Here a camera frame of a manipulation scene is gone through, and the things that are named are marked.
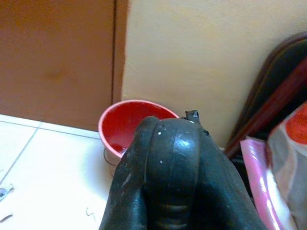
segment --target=brown wooden door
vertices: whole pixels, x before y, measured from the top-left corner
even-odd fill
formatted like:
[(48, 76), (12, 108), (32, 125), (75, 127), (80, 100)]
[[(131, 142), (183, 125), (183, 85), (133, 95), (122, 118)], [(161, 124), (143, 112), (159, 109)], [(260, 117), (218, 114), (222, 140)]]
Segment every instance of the brown wooden door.
[(114, 0), (0, 1), (0, 114), (96, 130), (113, 20)]

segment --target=door frame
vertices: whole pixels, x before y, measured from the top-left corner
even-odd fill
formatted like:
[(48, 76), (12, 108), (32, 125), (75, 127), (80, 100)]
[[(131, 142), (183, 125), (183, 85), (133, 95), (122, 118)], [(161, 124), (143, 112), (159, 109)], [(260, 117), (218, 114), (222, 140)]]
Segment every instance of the door frame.
[(121, 101), (128, 10), (129, 0), (114, 0), (112, 104)]

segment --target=bucket rim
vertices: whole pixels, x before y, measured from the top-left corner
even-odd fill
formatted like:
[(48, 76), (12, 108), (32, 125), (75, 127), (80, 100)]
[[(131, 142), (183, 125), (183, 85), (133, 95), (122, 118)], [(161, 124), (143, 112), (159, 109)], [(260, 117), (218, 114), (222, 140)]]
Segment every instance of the bucket rim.
[(107, 148), (108, 151), (110, 151), (111, 153), (113, 153), (115, 156), (117, 156), (119, 159), (121, 159), (121, 157), (123, 156), (122, 154), (118, 153), (115, 149), (112, 148), (112, 146), (107, 142), (106, 138), (105, 138), (105, 135), (102, 131), (102, 124), (103, 124), (103, 121), (106, 117), (106, 115), (111, 111), (113, 110), (114, 108), (122, 105), (122, 104), (127, 104), (127, 103), (133, 103), (133, 102), (137, 102), (137, 103), (146, 103), (146, 104), (151, 104), (151, 105), (155, 105), (157, 107), (160, 107), (166, 111), (168, 111), (170, 114), (172, 114), (175, 118), (179, 118), (179, 116), (177, 114), (175, 114), (173, 111), (171, 111), (170, 109), (160, 105), (160, 104), (157, 104), (157, 103), (154, 103), (154, 102), (150, 102), (150, 101), (146, 101), (146, 100), (136, 100), (136, 99), (133, 99), (133, 100), (125, 100), (125, 101), (121, 101), (121, 102), (117, 102), (113, 105), (111, 105), (110, 107), (108, 107), (103, 113), (102, 115), (100, 116), (99, 118), (99, 122), (98, 122), (98, 132), (99, 132), (99, 136), (102, 140), (102, 143), (104, 144), (105, 148)]

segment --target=black rubber object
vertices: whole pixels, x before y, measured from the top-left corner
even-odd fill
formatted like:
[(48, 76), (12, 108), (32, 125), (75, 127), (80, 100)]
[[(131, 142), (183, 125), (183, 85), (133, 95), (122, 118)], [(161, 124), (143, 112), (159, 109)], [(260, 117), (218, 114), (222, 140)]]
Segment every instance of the black rubber object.
[(100, 230), (266, 229), (195, 116), (142, 121), (116, 168)]

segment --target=orange patterned cloth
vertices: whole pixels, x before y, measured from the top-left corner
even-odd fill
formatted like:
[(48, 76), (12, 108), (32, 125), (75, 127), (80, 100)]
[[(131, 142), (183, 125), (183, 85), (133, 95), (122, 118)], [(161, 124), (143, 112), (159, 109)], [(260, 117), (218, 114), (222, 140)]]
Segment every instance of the orange patterned cloth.
[(307, 102), (270, 134), (272, 172), (299, 230), (307, 229)]

